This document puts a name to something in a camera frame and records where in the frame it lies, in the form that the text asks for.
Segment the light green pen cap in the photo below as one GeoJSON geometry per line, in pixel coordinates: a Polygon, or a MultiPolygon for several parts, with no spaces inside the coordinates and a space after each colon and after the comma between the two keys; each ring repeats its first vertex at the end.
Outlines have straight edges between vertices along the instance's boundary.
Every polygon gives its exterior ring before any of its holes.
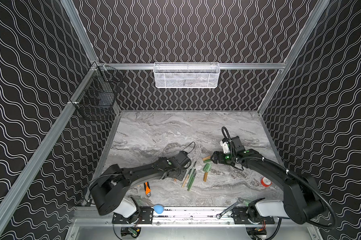
{"type": "Polygon", "coordinates": [[[208,173],[212,168],[212,164],[208,164],[206,168],[206,173],[208,173]]]}

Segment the light green pen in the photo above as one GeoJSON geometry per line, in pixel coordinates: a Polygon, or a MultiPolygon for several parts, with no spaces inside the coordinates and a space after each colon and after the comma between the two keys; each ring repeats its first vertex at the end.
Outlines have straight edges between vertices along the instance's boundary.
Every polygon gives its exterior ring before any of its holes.
{"type": "Polygon", "coordinates": [[[193,168],[193,170],[192,170],[192,172],[191,172],[191,174],[190,174],[190,179],[189,179],[189,181],[188,181],[188,183],[187,183],[187,188],[189,188],[189,186],[191,185],[191,182],[192,182],[192,179],[193,179],[193,176],[194,176],[195,171],[196,171],[196,169],[193,168]]]}

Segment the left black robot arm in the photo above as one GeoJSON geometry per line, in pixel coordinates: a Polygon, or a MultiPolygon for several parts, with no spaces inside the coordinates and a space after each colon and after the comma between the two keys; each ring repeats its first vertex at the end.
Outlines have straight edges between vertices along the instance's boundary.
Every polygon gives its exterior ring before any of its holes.
{"type": "Polygon", "coordinates": [[[120,168],[115,164],[89,185],[89,192],[99,215],[115,213],[134,219],[139,207],[134,200],[125,197],[130,188],[166,178],[182,181],[190,164],[185,151],[170,158],[160,157],[153,163],[136,168],[120,168]]]}

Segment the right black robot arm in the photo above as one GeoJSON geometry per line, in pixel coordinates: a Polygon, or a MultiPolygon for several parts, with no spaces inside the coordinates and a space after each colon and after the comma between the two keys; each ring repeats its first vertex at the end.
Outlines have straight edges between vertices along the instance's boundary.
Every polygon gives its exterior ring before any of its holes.
{"type": "Polygon", "coordinates": [[[240,151],[234,157],[224,152],[215,151],[210,157],[215,164],[224,164],[235,167],[241,165],[242,170],[250,169],[261,174],[263,177],[276,184],[283,191],[283,200],[280,207],[276,207],[280,213],[270,209],[261,212],[261,205],[266,201],[255,203],[256,212],[265,217],[289,218],[296,224],[309,223],[319,228],[333,230],[337,225],[335,211],[329,202],[321,195],[318,185],[312,176],[302,176],[285,167],[263,157],[259,152],[249,149],[240,151]],[[333,222],[323,225],[312,221],[313,218],[328,211],[333,222]]]}

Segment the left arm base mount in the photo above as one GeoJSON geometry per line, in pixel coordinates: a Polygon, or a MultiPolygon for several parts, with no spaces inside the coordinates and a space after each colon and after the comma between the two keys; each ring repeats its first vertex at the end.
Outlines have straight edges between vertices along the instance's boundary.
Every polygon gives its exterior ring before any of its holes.
{"type": "Polygon", "coordinates": [[[154,210],[151,207],[139,207],[130,217],[125,218],[120,214],[113,214],[112,223],[116,225],[152,224],[154,210]]]}

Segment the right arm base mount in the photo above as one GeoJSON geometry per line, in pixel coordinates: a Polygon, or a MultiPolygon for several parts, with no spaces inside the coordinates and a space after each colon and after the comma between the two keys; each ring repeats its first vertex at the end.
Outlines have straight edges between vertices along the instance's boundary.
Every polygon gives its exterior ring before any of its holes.
{"type": "Polygon", "coordinates": [[[273,225],[273,217],[262,217],[255,208],[235,207],[232,210],[231,217],[236,225],[273,225]]]}

